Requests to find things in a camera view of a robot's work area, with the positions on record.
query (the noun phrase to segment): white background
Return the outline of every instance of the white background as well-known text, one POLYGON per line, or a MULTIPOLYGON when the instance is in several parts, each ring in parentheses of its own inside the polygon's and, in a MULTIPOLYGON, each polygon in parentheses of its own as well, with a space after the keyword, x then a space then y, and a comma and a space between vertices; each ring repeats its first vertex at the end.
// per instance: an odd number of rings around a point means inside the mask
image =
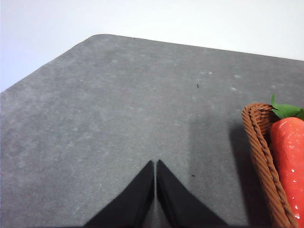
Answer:
POLYGON ((2 0, 1 91, 95 34, 304 60, 304 1, 2 0))

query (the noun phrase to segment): gray tabletop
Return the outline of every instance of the gray tabletop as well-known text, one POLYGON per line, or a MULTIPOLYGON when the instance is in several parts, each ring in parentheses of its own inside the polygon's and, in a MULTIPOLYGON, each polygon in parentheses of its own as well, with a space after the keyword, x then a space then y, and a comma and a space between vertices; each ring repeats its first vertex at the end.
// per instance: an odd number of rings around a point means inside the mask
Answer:
MULTIPOLYGON (((269 224, 241 109, 303 106, 303 77, 303 61, 92 36, 1 93, 2 227, 83 225, 158 159, 227 223, 269 224)), ((145 227, 168 227, 156 201, 145 227)))

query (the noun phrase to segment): carrot leaf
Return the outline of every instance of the carrot leaf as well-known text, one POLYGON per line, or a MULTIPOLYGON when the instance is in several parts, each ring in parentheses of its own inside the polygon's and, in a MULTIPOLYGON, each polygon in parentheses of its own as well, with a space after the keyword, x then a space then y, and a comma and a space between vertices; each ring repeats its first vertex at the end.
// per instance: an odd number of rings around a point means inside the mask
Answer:
POLYGON ((301 109, 301 111, 296 115, 297 118, 300 118, 301 120, 304 120, 304 109, 301 109))
POLYGON ((275 95, 272 95, 271 97, 271 105, 273 107, 272 111, 280 118, 288 118, 288 117, 298 117, 304 115, 304 111, 302 108, 294 106, 294 105, 288 105, 288 104, 277 104, 275 95))

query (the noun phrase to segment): wicker basket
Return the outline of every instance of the wicker basket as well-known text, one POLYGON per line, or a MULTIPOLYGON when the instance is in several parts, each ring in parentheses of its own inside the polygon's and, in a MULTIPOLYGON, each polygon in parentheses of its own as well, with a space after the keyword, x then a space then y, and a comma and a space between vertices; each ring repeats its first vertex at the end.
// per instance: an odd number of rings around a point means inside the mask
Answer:
POLYGON ((269 104, 254 103, 242 111, 251 144, 251 159, 264 191, 273 227, 298 228, 269 149, 269 130, 278 120, 271 109, 269 104))

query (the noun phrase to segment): toy carrot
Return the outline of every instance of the toy carrot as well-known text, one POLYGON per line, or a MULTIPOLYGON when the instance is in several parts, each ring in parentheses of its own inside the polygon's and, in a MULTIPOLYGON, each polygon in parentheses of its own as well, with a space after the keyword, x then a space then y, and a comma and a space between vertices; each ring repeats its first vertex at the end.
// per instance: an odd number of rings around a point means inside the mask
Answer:
POLYGON ((280 181, 299 228, 304 228, 304 109, 276 104, 274 95, 272 106, 281 118, 270 130, 280 181))

